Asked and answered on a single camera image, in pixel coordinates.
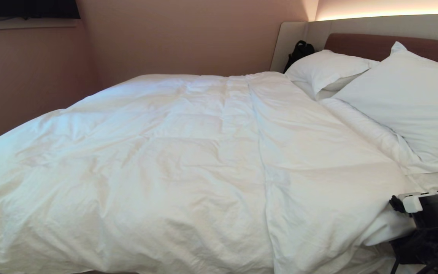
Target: black television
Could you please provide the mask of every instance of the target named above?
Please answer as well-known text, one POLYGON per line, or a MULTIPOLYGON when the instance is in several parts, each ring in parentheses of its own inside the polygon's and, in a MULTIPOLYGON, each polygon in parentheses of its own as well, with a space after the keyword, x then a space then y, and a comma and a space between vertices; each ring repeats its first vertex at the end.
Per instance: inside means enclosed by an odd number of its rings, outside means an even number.
POLYGON ((0 0, 0 17, 80 19, 76 0, 0 0))

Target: beige wall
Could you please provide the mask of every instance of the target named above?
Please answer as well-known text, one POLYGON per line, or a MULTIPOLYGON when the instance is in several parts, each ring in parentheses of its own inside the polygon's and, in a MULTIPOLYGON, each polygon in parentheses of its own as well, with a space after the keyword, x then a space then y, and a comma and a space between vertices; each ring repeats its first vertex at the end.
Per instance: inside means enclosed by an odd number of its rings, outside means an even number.
POLYGON ((100 88, 82 24, 0 30, 0 135, 100 88))
POLYGON ((308 19, 302 0, 79 0, 79 7, 106 87, 148 73, 268 71, 281 23, 308 19))
POLYGON ((319 0, 316 20, 408 14, 438 14, 438 0, 319 0))

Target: brown headboard panel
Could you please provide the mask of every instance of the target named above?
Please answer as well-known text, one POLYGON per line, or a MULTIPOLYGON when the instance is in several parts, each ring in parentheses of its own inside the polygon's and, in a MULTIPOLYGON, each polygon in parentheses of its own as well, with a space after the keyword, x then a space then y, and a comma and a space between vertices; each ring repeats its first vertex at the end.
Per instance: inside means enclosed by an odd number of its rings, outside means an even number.
POLYGON ((438 40, 380 36, 367 34, 332 33, 325 49, 335 53, 383 61, 390 56, 391 47, 398 41, 410 52, 438 62, 438 40))

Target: white duvet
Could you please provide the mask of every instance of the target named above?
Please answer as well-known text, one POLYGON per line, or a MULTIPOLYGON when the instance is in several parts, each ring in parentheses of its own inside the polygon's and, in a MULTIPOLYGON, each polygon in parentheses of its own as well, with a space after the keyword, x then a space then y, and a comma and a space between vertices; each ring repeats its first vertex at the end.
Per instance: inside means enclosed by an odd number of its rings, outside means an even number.
POLYGON ((0 137, 0 272, 333 274, 412 190, 282 74, 141 76, 0 137))

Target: warm led light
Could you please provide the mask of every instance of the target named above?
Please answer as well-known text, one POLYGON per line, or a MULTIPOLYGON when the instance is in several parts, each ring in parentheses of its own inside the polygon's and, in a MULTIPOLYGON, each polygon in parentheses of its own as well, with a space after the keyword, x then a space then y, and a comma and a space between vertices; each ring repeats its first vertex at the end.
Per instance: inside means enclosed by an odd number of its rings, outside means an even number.
POLYGON ((407 11, 384 11, 375 13, 353 13, 353 14, 340 14, 335 16, 319 17, 316 21, 329 21, 339 19, 351 19, 351 18, 365 18, 365 17, 381 17, 381 16, 400 16, 400 15, 421 15, 421 14, 438 14, 438 10, 407 10, 407 11))

